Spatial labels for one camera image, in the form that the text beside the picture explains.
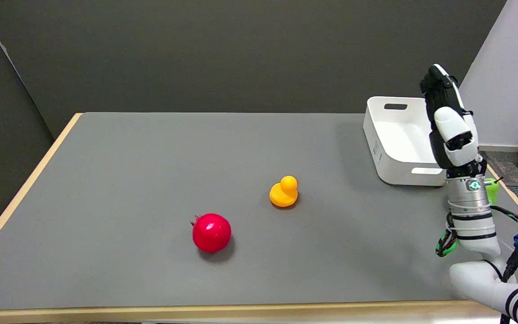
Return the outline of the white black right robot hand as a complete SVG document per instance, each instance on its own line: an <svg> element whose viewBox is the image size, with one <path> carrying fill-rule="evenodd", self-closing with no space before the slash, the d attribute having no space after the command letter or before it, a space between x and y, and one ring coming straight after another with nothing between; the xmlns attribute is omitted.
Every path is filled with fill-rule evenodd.
<svg viewBox="0 0 518 324"><path fill-rule="evenodd" d="M440 64L432 64L420 90L430 123L430 147L447 179L485 175L487 161L479 153L473 112L464 108L458 80Z"/></svg>

